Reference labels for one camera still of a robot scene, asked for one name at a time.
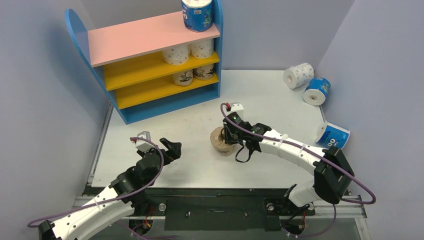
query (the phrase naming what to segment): brown toilet paper roll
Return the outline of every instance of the brown toilet paper roll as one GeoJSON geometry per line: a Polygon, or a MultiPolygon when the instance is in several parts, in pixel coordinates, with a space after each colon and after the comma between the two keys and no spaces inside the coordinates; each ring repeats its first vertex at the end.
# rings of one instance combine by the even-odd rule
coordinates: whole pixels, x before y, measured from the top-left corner
{"type": "Polygon", "coordinates": [[[230,156],[234,152],[235,144],[226,144],[224,139],[221,137],[222,126],[215,128],[210,134],[210,142],[215,150],[222,156],[230,156]]]}

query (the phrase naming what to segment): lavender wall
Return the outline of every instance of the lavender wall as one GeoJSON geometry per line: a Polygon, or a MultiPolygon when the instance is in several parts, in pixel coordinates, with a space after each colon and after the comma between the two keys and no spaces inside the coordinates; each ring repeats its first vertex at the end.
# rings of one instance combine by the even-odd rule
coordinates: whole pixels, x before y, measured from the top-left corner
{"type": "MultiPolygon", "coordinates": [[[[181,10],[180,0],[81,0],[96,28],[181,10]]],[[[224,69],[317,67],[354,0],[221,0],[224,69]]]]}
{"type": "Polygon", "coordinates": [[[72,44],[79,0],[0,1],[0,239],[35,240],[32,219],[83,191],[108,99],[72,44]]]}
{"type": "Polygon", "coordinates": [[[423,239],[423,10],[356,0],[317,68],[332,83],[326,117],[351,129],[346,155],[377,195],[366,208],[375,240],[423,239]]]}

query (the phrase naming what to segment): pink shelf top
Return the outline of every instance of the pink shelf top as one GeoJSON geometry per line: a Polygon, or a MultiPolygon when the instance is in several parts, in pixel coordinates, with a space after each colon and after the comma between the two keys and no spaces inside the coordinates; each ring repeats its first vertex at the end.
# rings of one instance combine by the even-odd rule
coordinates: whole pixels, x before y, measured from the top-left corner
{"type": "Polygon", "coordinates": [[[220,36],[213,25],[204,32],[184,26],[181,11],[88,31],[91,66],[125,59],[220,36]]]}

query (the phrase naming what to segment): toy shelf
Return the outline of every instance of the toy shelf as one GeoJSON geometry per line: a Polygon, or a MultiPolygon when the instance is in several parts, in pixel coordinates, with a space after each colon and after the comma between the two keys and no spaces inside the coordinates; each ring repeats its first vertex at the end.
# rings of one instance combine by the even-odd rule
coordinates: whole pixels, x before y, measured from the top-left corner
{"type": "Polygon", "coordinates": [[[116,101],[119,109],[125,109],[217,82],[218,77],[214,75],[208,80],[193,79],[190,85],[179,86],[174,83],[172,75],[167,75],[151,81],[119,88],[116,90],[116,101]]]}
{"type": "Polygon", "coordinates": [[[160,51],[154,52],[104,65],[104,85],[111,91],[219,61],[217,53],[214,52],[208,58],[189,56],[184,64],[171,65],[164,60],[160,51]]]}
{"type": "Polygon", "coordinates": [[[77,13],[65,11],[73,44],[126,124],[220,97],[223,43],[221,0],[213,0],[213,26],[188,30],[181,11],[87,31],[77,13]],[[190,56],[181,65],[165,62],[161,50],[213,39],[212,56],[190,56]],[[172,74],[214,64],[209,80],[174,84],[172,74]]]}
{"type": "Polygon", "coordinates": [[[88,31],[90,63],[98,67],[219,36],[215,25],[203,32],[188,30],[183,12],[173,12],[88,31]]]}

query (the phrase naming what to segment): screw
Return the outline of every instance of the screw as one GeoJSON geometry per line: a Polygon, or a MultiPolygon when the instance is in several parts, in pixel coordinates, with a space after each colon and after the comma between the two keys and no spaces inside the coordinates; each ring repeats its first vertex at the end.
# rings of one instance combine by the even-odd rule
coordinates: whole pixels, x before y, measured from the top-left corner
{"type": "Polygon", "coordinates": [[[270,203],[268,203],[268,204],[266,205],[266,209],[268,209],[268,211],[272,211],[272,210],[274,210],[274,204],[272,204],[271,202],[270,202],[270,203]]]}
{"type": "Polygon", "coordinates": [[[159,211],[163,212],[165,211],[165,209],[167,209],[167,206],[165,205],[165,203],[159,204],[159,211]]]}

